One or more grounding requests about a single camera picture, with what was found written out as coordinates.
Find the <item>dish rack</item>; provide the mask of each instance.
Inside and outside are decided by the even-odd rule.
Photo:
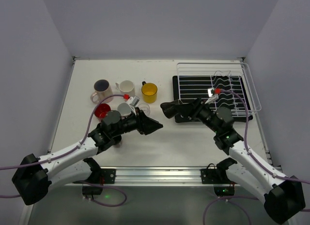
[[[245,101],[249,115],[261,110],[254,82],[248,64],[240,61],[215,63],[178,63],[177,78],[179,98],[189,103],[196,98],[208,99],[208,88],[221,88],[236,92]],[[222,93],[219,99],[210,104],[217,110],[225,106],[232,111],[232,116],[246,116],[242,102],[233,94]]]

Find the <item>tabletop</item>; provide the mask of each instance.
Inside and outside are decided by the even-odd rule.
[[[93,85],[99,79],[109,81],[113,93],[120,93],[115,82],[131,80],[135,83],[136,95],[142,100],[142,81],[157,85],[157,100],[149,104],[149,117],[163,124],[163,128],[150,134],[136,131],[122,135],[119,147],[93,157],[101,166],[206,166],[227,158],[213,140],[214,133],[201,123],[175,123],[167,119],[160,108],[163,102],[173,101],[172,77],[177,75],[180,62],[211,62],[215,60],[77,60],[66,94],[52,152],[61,150],[82,139],[87,122],[95,106],[90,100]],[[124,102],[115,97],[111,109]],[[98,124],[92,118],[91,129]],[[244,136],[245,123],[235,122],[235,130]],[[264,142],[256,118],[249,122],[248,144],[266,160]]]

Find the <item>cup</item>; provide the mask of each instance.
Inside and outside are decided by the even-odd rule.
[[[107,80],[96,81],[93,88],[95,92],[91,95],[91,101],[95,104],[98,104],[101,100],[113,94],[110,83]],[[112,99],[113,97],[106,99],[105,103],[111,102]]]
[[[127,103],[121,103],[118,105],[117,111],[121,114],[122,118],[126,118],[131,114],[132,109]]]
[[[101,121],[110,110],[111,107],[108,104],[102,103],[97,107],[94,114],[97,117],[97,119]]]
[[[142,82],[142,96],[146,103],[153,103],[157,99],[157,86],[153,83]]]
[[[151,113],[150,106],[146,103],[139,104],[138,108],[142,110],[146,116],[149,116]]]
[[[119,89],[119,91],[122,94],[128,94],[130,97],[135,96],[135,84],[132,81],[125,80],[122,81],[121,83],[115,83],[115,84],[117,89]]]

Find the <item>white wall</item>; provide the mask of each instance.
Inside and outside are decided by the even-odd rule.
[[[251,49],[259,113],[273,160],[289,176],[310,180],[310,0],[279,0]],[[306,208],[310,186],[304,185]],[[300,224],[310,214],[299,213]]]
[[[277,0],[44,0],[84,58],[245,56]]]
[[[42,0],[0,0],[0,166],[46,153],[72,58]],[[0,172],[0,195],[17,194],[15,170]],[[0,224],[18,223],[24,202],[0,199]]]

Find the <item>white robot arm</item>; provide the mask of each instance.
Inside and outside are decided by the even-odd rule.
[[[275,222],[282,224],[305,208],[301,183],[294,181],[295,176],[289,178],[276,170],[245,145],[243,137],[232,126],[234,120],[228,108],[220,107],[217,111],[209,108],[209,103],[218,99],[219,92],[219,89],[209,89],[207,101],[198,98],[182,104],[176,100],[160,106],[168,119],[179,114],[190,120],[199,120],[214,131],[216,146],[232,158],[218,163],[216,169],[206,171],[215,171],[220,180],[240,184],[264,204]]]
[[[12,178],[25,204],[38,202],[49,190],[61,185],[80,180],[100,182],[101,168],[92,156],[118,144],[124,133],[137,130],[141,135],[148,135],[163,127],[139,108],[134,110],[125,119],[118,111],[108,112],[85,140],[65,149],[38,158],[33,154],[26,156],[21,162],[26,166],[18,168]]]

